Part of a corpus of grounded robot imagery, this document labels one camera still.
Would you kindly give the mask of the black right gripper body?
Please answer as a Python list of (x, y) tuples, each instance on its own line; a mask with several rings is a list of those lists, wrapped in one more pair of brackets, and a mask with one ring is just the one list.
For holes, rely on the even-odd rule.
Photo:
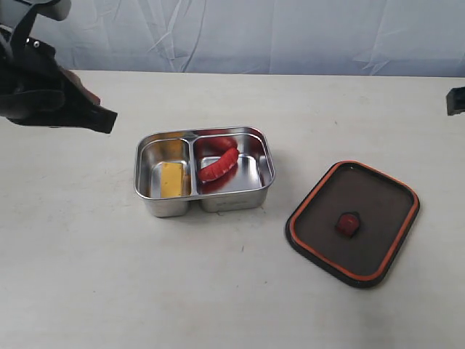
[(465, 87), (455, 87), (447, 93), (446, 108), (449, 116), (465, 112)]

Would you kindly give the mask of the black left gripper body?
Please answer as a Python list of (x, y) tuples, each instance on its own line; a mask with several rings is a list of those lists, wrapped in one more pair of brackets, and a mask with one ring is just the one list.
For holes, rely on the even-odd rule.
[(9, 61), (7, 43), (1, 40), (1, 116), (13, 124), (27, 127), (72, 127), (69, 111), (70, 76), (56, 64), (55, 48), (28, 39), (24, 49), (52, 64), (52, 75)]

